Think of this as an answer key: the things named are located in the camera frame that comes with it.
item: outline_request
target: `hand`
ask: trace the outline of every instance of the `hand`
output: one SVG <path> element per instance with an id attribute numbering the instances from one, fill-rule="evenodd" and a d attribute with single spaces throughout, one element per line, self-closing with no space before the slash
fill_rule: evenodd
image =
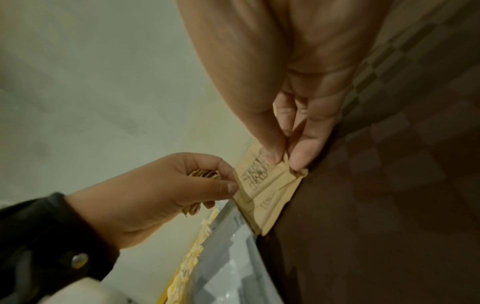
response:
<path id="1" fill-rule="evenodd" d="M 225 180 L 190 177 L 197 169 L 218 170 Z M 228 199 L 238 190 L 233 168 L 221 158 L 177 153 L 65 197 L 109 244 L 135 246 L 177 216 L 183 207 Z"/>
<path id="2" fill-rule="evenodd" d="M 286 149 L 300 170 L 328 139 L 390 0 L 177 3 L 213 83 L 267 160 Z"/>

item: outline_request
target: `black jacket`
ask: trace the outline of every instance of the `black jacket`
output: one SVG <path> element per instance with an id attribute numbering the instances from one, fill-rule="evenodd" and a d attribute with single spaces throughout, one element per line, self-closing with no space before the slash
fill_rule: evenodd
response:
<path id="1" fill-rule="evenodd" d="M 36 303 L 85 276 L 101 280 L 118 256 L 60 193 L 0 209 L 0 304 Z"/>

